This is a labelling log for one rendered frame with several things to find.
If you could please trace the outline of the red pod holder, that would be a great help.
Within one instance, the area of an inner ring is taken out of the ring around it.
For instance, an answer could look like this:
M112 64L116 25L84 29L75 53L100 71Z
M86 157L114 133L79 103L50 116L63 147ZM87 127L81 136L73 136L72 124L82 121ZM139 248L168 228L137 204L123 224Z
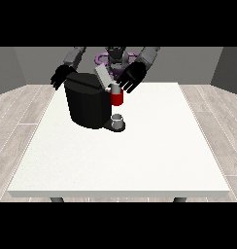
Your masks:
M120 94L110 93L111 96L111 104L114 106L119 106L123 103L123 92Z

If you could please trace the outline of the black coffee machine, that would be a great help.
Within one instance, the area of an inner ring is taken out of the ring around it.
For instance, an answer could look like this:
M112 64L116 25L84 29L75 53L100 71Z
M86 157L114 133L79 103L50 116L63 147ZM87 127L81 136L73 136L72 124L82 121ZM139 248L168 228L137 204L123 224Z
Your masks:
M64 88L74 123L91 129L125 130L124 121L122 128L112 128L111 90L104 90L95 74L73 72L66 77Z

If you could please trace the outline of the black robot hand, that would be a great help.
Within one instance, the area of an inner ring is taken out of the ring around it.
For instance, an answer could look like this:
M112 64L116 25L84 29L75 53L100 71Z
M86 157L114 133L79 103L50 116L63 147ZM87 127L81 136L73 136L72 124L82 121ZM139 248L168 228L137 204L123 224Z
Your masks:
M66 77L73 72L75 72L75 69L72 66L65 64L58 66L51 77L51 85L55 89L59 89L61 84L66 80Z
M143 81L147 74L143 62L132 62L117 79L117 84L127 93L131 93Z

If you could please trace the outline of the pale grey machine lid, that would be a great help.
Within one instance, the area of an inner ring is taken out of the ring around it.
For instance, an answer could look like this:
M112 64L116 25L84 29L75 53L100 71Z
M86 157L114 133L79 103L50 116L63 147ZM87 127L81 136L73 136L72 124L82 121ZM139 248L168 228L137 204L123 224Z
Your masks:
M96 66L94 68L94 73L104 89L113 81L104 64Z

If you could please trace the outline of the small grey cup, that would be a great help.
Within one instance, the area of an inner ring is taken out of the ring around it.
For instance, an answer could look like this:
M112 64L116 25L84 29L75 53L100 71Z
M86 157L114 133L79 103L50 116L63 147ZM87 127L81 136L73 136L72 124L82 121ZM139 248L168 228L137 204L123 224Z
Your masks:
M120 129L123 126L123 117L121 114L113 114L111 117L112 128Z

